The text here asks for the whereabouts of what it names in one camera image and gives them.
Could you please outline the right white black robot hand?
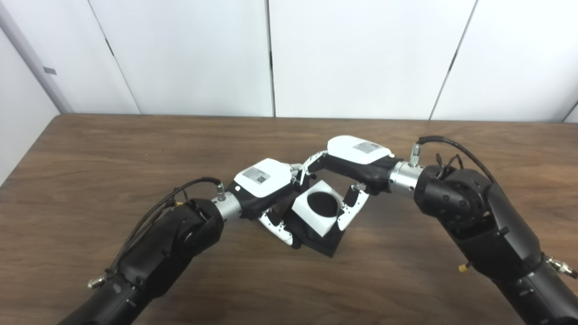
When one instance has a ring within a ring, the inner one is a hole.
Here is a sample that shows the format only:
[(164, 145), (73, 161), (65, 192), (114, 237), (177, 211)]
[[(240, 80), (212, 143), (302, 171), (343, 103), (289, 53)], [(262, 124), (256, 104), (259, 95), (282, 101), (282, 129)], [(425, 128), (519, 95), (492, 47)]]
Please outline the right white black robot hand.
[(402, 160), (388, 148), (350, 135), (328, 140), (327, 149), (310, 156), (298, 173), (298, 188), (305, 191), (315, 172), (327, 171), (355, 180), (341, 201), (336, 217), (340, 231), (344, 231), (370, 195), (392, 193), (394, 167)]

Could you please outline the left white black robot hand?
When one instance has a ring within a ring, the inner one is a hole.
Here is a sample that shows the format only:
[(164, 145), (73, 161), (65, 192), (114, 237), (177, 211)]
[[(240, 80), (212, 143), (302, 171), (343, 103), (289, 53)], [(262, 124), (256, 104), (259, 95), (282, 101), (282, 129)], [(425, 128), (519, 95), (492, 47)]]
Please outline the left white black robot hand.
[(302, 164), (285, 164), (265, 158), (239, 172), (215, 200), (226, 222), (231, 219), (258, 220), (283, 243), (293, 249), (301, 240), (285, 229), (286, 223), (273, 206), (299, 189)]

